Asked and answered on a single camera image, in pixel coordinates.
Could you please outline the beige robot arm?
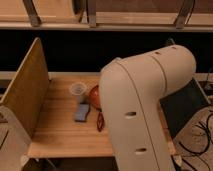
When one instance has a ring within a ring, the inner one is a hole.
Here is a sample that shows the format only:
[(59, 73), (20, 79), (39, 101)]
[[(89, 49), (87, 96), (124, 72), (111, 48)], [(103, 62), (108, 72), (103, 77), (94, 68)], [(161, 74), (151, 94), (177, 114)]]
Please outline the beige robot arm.
[(175, 171), (157, 106), (195, 71), (193, 54), (180, 45), (116, 58), (102, 69), (99, 97), (119, 171)]

